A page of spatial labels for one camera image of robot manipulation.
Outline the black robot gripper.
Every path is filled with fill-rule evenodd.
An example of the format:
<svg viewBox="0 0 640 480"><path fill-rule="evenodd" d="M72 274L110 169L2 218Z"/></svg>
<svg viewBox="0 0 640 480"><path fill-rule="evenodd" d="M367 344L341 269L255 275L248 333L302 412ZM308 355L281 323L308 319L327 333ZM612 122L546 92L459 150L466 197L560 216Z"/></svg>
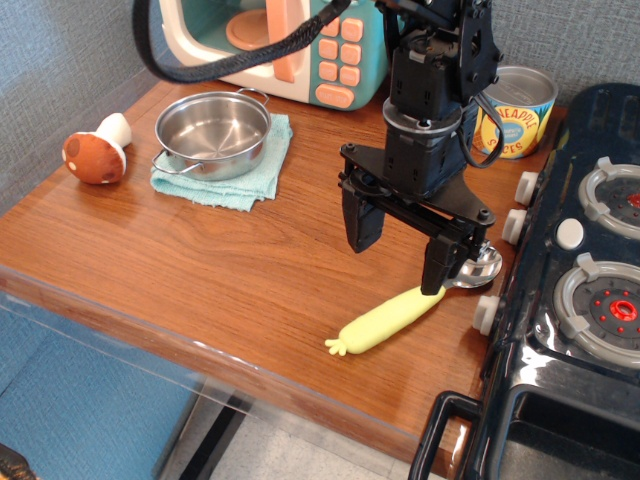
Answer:
<svg viewBox="0 0 640 480"><path fill-rule="evenodd" d="M479 252L495 215L464 181L478 105L456 108L442 120L419 120L389 99L383 104L383 148L347 143L340 149L342 211L351 249L361 253L381 237L385 215L431 237L421 292L435 295L455 276L461 254Z"/></svg>

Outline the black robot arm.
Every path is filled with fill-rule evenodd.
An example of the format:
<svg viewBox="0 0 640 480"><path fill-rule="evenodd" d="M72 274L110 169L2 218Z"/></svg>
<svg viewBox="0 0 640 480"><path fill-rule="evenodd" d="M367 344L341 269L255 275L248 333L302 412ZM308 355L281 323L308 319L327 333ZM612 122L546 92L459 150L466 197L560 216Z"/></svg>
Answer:
<svg viewBox="0 0 640 480"><path fill-rule="evenodd" d="M429 238L420 290L437 293L479 259L495 215L466 185L484 169L470 149L479 112L499 116L486 89L503 58L489 1L379 1L391 61L382 107L385 145L345 144L340 175L347 240L360 253L379 240L387 215Z"/></svg>

